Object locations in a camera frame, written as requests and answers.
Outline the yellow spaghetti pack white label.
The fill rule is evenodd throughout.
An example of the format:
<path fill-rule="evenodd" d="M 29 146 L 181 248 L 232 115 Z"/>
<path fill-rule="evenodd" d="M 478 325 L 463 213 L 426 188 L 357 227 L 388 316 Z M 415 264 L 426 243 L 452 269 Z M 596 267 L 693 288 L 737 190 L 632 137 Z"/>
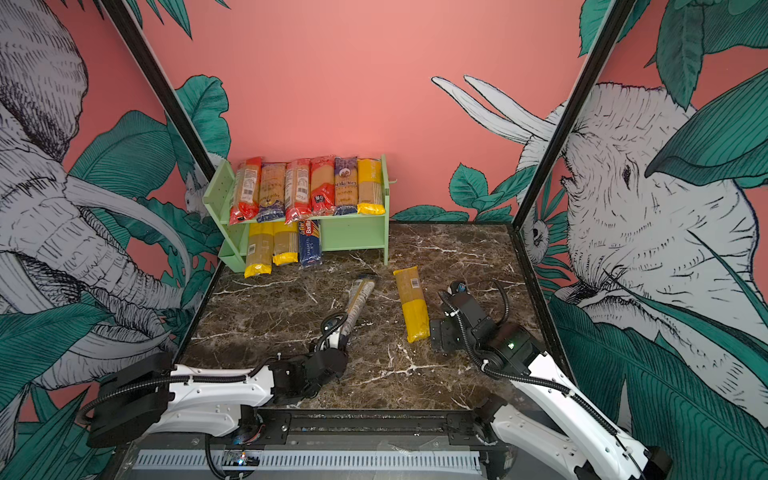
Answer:
<path fill-rule="evenodd" d="M 429 316 L 416 266 L 393 272 L 401 302 L 407 341 L 414 343 L 430 336 Z"/>

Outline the blue white label spaghetti pack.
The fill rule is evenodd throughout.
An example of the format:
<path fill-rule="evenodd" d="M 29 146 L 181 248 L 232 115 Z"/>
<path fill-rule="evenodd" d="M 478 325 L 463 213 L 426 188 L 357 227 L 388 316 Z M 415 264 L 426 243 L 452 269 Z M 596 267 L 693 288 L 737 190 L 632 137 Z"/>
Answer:
<path fill-rule="evenodd" d="M 353 282 L 345 309 L 347 318 L 340 330 L 342 336 L 349 336 L 351 334 L 369 296 L 376 286 L 376 281 L 377 277 L 375 275 L 363 274 Z"/>

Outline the yellow spaghetti pack barcode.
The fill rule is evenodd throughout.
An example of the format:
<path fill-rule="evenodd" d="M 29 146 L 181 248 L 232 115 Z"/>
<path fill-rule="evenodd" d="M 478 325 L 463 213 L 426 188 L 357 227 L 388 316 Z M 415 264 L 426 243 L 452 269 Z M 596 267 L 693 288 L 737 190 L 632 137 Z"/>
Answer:
<path fill-rule="evenodd" d="M 272 223 L 254 223 L 249 226 L 248 248 L 244 277 L 250 278 L 272 272 L 274 228 Z"/>

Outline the yellow Pastatime spaghetti pack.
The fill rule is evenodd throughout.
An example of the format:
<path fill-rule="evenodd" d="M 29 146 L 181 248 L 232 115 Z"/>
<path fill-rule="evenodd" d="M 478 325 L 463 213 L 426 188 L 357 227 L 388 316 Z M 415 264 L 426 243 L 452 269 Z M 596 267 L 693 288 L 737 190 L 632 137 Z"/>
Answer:
<path fill-rule="evenodd" d="M 299 262 L 298 223 L 275 222 L 273 263 L 277 266 Z"/>

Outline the blue spaghetti pack underneath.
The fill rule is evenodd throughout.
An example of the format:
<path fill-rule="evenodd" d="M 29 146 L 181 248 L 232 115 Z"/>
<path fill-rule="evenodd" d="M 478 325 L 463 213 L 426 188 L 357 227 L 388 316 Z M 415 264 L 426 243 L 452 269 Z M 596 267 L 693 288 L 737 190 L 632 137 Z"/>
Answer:
<path fill-rule="evenodd" d="M 298 222 L 299 262 L 302 268 L 322 263 L 322 245 L 319 224 L 315 220 Z"/>

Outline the yellow spaghetti pack top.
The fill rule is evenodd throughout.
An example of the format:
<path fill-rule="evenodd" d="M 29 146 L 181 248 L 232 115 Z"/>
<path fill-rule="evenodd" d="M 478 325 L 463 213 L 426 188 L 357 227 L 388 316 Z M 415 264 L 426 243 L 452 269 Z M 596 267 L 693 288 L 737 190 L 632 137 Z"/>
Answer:
<path fill-rule="evenodd" d="M 383 215 L 383 170 L 379 159 L 361 158 L 357 162 L 359 214 Z"/>

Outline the blue yellow spaghetti pack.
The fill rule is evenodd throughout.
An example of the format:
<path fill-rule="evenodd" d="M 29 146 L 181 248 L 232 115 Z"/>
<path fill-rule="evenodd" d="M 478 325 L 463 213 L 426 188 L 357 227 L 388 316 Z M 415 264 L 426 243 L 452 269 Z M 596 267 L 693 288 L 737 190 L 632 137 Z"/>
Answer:
<path fill-rule="evenodd" d="M 285 163 L 265 163 L 261 170 L 258 197 L 258 223 L 272 222 L 284 217 Z"/>

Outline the blue Ankara spaghetti pack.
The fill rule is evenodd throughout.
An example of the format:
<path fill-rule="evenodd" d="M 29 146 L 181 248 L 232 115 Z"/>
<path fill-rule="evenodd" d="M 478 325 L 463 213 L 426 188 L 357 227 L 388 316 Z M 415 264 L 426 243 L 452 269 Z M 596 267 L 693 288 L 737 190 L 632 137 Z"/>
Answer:
<path fill-rule="evenodd" d="M 334 193 L 336 216 L 357 212 L 358 203 L 358 159 L 356 157 L 335 159 Z"/>

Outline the red yellow spaghetti pack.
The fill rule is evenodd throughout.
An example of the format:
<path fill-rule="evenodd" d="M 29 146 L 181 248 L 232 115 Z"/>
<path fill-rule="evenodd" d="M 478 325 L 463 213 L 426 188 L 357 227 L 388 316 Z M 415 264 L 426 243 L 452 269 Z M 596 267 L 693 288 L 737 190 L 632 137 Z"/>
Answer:
<path fill-rule="evenodd" d="M 335 157 L 316 157 L 310 163 L 310 200 L 313 216 L 332 215 L 335 210 Z"/>

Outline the red spaghetti pack white label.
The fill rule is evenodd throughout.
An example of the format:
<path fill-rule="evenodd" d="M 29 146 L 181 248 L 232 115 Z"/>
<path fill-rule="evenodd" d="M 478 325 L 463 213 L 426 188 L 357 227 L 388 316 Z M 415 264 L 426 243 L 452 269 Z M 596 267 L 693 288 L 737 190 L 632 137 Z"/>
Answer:
<path fill-rule="evenodd" d="M 285 171 L 285 223 L 290 224 L 309 218 L 312 214 L 310 201 L 310 159 L 297 159 L 287 164 Z"/>

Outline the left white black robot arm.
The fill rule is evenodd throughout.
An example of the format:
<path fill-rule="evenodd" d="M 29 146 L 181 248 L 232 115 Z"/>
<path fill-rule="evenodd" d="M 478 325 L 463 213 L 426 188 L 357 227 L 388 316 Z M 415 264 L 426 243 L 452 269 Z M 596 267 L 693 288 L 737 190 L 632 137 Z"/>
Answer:
<path fill-rule="evenodd" d="M 101 380 L 98 396 L 77 414 L 91 448 L 116 447 L 155 433 L 199 433 L 254 441 L 257 410 L 315 397 L 341 378 L 348 354 L 325 349 L 269 359 L 252 369 L 201 369 L 175 364 L 167 353 Z"/>

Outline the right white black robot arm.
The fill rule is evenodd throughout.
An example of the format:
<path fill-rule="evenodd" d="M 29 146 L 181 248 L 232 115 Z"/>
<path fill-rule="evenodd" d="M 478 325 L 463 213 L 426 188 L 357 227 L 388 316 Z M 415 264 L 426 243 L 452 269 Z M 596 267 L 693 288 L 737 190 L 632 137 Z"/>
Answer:
<path fill-rule="evenodd" d="M 622 430 L 571 382 L 529 330 L 493 319 L 462 282 L 439 293 L 444 318 L 431 325 L 440 350 L 463 351 L 484 375 L 522 391 L 548 427 L 498 395 L 474 411 L 477 439 L 517 447 L 565 479 L 665 479 L 673 461 Z"/>

